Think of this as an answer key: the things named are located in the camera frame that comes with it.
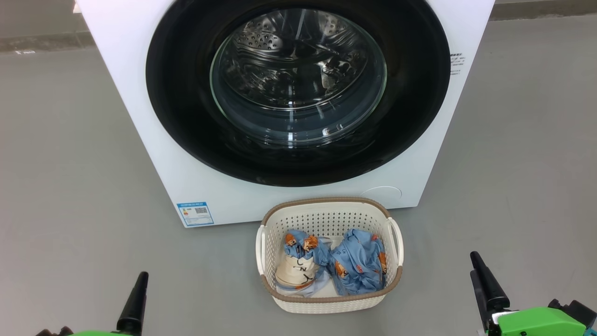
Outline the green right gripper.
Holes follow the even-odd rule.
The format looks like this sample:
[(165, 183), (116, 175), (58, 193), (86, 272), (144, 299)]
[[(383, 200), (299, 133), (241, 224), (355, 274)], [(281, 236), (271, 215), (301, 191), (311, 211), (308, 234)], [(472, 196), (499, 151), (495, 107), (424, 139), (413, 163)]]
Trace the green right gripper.
[(470, 277), (484, 330), (489, 336), (584, 336), (588, 327), (555, 308), (504, 311), (510, 300), (478, 252), (471, 252)]

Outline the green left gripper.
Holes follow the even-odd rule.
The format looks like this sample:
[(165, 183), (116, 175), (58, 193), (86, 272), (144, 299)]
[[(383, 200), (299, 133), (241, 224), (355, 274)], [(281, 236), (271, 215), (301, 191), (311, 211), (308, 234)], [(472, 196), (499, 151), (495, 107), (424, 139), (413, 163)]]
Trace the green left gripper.
[(117, 331), (81, 330), (71, 336), (141, 335), (144, 325), (148, 272), (141, 272), (117, 321)]

